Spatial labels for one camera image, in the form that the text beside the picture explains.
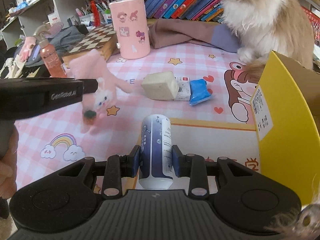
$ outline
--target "brown cloth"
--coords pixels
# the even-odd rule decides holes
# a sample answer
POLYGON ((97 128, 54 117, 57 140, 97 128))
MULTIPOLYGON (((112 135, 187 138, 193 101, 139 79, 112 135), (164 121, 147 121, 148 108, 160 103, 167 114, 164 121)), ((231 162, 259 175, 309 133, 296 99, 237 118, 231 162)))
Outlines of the brown cloth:
POLYGON ((224 24, 179 19, 158 19, 149 25, 150 44, 159 49, 182 42, 220 48, 236 53, 239 39, 224 24))

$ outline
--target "cloud print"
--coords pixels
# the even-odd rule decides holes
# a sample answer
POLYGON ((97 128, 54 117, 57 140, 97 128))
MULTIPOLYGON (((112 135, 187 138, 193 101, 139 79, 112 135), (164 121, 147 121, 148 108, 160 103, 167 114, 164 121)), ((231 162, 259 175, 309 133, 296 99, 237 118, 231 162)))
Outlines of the cloud print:
POLYGON ((53 159, 56 156, 56 151, 52 145, 47 144, 44 149, 42 149, 40 155, 41 158, 53 159))
POLYGON ((69 149, 66 150, 63 154, 63 159, 67 162, 68 161, 75 162, 83 159, 84 157, 85 157, 85 154, 82 151, 82 148, 74 144, 71 145, 69 149))

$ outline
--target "white and blue bottle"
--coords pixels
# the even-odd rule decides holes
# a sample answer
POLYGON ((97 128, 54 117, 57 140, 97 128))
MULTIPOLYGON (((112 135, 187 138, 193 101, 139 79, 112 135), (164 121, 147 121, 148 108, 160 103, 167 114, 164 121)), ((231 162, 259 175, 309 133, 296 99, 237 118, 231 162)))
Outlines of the white and blue bottle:
POLYGON ((141 128, 139 184, 149 190, 168 189, 172 175, 170 120, 161 114, 149 115, 141 128))

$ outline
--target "ribbed gray panel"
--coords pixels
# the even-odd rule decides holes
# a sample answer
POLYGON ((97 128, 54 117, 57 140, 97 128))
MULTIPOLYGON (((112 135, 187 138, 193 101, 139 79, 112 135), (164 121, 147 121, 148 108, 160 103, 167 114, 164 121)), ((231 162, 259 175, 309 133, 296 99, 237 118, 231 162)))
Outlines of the ribbed gray panel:
POLYGON ((104 201, 91 220, 58 234, 18 230, 9 240, 278 240, 279 235, 252 236, 222 223, 205 201, 183 190, 130 190, 104 201))

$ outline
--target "orange and white cat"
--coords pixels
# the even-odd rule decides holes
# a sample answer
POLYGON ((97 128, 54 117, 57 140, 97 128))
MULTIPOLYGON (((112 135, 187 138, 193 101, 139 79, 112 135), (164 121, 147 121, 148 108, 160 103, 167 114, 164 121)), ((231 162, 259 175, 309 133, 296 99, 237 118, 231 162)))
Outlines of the orange and white cat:
POLYGON ((222 0, 224 23, 240 38, 239 58, 260 79, 274 50, 313 68, 314 36, 297 0, 222 0))

